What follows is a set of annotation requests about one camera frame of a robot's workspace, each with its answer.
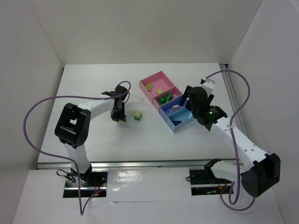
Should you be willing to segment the green small lego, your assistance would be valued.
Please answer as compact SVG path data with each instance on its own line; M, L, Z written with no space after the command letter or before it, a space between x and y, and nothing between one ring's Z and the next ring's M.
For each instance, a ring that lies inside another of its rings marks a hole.
M167 97L167 99L166 99L166 102L169 102L171 99L172 99L172 96L169 95L169 96Z

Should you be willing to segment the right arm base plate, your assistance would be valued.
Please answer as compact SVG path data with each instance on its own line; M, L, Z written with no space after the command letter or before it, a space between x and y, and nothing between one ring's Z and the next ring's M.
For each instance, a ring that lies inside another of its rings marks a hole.
M224 194L229 193L231 181L211 177L204 169L191 169L186 181L191 185L192 196L218 195L224 189Z

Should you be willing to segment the dark blue lego plate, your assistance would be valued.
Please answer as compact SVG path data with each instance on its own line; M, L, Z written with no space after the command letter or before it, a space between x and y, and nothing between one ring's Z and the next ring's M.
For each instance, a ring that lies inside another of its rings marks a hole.
M171 120L171 122L172 122L175 126L177 126L177 125L179 125L179 124L182 123L181 120Z

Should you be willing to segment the green long lego brick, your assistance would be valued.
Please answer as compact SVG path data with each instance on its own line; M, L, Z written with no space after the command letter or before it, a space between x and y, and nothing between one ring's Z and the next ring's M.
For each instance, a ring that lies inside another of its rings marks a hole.
M164 97L161 97L161 98L160 98L160 101L162 101L162 102L166 103L166 98L164 98Z

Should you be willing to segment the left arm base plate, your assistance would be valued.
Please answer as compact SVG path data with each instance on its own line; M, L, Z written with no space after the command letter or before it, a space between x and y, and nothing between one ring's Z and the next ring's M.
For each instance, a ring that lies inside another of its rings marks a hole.
M89 198L92 194L94 197L107 196L107 178L108 171L101 170L91 173L87 181L80 181L80 192L82 198ZM72 173L66 175L63 198L78 198L78 178Z

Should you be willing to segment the green and yellow lego stack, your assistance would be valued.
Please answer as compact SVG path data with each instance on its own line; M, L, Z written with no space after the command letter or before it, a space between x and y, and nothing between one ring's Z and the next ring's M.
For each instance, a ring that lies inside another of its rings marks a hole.
M142 117L142 113L138 110L134 111L134 120L140 121Z

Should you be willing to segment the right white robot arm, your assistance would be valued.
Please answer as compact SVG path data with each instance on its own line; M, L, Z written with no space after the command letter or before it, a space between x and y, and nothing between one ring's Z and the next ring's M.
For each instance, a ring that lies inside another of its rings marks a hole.
M187 86L182 99L188 101L185 107L199 124L238 153L243 167L238 171L233 164L213 159L204 166L206 176L231 182L240 180L245 191L257 198L280 181L281 160L275 153L268 154L260 149L232 125L220 107L211 105L213 98L203 87Z

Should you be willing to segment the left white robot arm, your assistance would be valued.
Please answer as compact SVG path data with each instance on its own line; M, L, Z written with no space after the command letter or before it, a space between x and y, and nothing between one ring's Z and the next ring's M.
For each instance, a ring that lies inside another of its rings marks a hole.
M117 85L114 91L103 92L99 100L64 106L54 133L72 159L71 172L81 181L88 183L92 178L92 166L85 149L90 122L105 112L110 112L113 121L125 122L125 98L128 94L127 88Z

